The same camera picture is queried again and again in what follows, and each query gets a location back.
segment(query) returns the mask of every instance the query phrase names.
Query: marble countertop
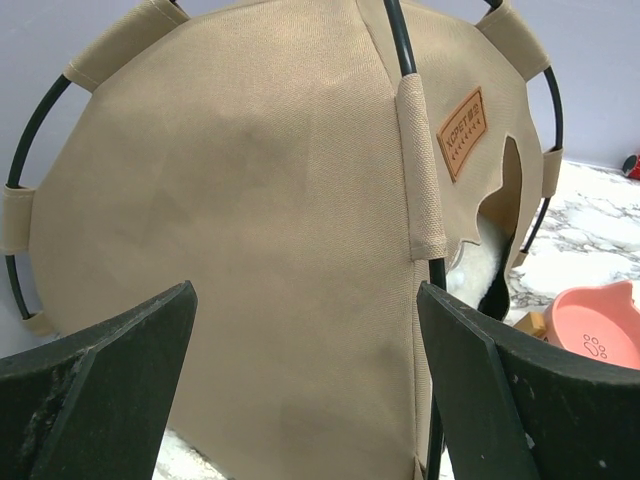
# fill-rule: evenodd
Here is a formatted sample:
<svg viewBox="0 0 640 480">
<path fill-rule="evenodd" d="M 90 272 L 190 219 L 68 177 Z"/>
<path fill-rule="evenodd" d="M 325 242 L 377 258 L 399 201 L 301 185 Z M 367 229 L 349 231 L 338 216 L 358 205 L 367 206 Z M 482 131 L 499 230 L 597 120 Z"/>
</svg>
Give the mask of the marble countertop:
<svg viewBox="0 0 640 480">
<path fill-rule="evenodd" d="M 640 290 L 640 182 L 566 163 L 558 192 L 525 264 L 510 277 L 507 323 L 544 310 L 563 290 L 634 282 Z M 448 455 L 441 479 L 454 478 Z M 225 480 L 173 432 L 167 431 L 153 480 Z"/>
</svg>

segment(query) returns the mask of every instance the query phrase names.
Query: wall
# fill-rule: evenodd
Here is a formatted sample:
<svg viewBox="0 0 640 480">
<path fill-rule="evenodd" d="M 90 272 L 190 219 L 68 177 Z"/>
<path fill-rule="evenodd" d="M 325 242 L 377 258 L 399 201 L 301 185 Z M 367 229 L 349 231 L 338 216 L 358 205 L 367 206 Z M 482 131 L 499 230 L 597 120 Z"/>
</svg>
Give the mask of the wall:
<svg viewBox="0 0 640 480">
<path fill-rule="evenodd" d="M 22 129 L 44 92 L 67 61 L 136 0 L 22 0 L 0 3 L 0 178 L 6 178 Z M 192 15 L 227 1 L 182 0 Z M 480 0 L 432 0 L 433 8 L 477 20 Z M 640 150 L 635 113 L 640 101 L 640 4 L 634 0 L 514 0 L 554 60 L 566 109 L 567 157 L 617 167 Z M 545 146 L 553 118 L 546 86 L 531 84 L 532 110 Z M 88 99 L 71 88 L 56 106 L 33 146 L 24 184 L 37 185 Z M 27 259 L 20 258 L 28 295 Z M 4 269 L 0 268 L 0 357 L 36 344 L 19 325 Z"/>
</svg>

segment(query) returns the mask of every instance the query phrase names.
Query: paw print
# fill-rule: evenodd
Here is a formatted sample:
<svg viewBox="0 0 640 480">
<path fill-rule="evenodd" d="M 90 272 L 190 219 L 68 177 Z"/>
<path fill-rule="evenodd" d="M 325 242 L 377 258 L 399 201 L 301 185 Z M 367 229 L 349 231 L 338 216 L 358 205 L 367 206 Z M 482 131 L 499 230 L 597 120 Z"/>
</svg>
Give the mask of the paw print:
<svg viewBox="0 0 640 480">
<path fill-rule="evenodd" d="M 607 349 L 604 345 L 600 345 L 600 341 L 596 337 L 590 337 L 584 334 L 582 338 L 584 339 L 584 348 L 586 348 L 591 355 L 604 360 L 607 359 Z"/>
</svg>

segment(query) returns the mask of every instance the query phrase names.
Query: pink pet bowl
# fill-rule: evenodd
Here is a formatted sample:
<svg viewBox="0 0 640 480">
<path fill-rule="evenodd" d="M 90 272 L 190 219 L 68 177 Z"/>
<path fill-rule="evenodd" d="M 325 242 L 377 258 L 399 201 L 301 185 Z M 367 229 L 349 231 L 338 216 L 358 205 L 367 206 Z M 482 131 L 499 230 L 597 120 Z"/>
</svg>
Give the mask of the pink pet bowl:
<svg viewBox="0 0 640 480">
<path fill-rule="evenodd" d="M 624 281 L 572 288 L 544 313 L 544 340 L 578 355 L 640 370 L 640 310 Z"/>
</svg>

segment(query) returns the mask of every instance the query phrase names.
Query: brown leather patch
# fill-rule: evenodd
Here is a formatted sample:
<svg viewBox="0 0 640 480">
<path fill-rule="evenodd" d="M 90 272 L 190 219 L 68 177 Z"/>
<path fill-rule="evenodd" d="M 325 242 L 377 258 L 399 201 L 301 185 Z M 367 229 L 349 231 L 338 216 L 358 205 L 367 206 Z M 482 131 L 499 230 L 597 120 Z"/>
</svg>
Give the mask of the brown leather patch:
<svg viewBox="0 0 640 480">
<path fill-rule="evenodd" d="M 438 143 L 455 183 L 473 147 L 487 132 L 482 89 L 476 88 L 438 130 Z"/>
</svg>

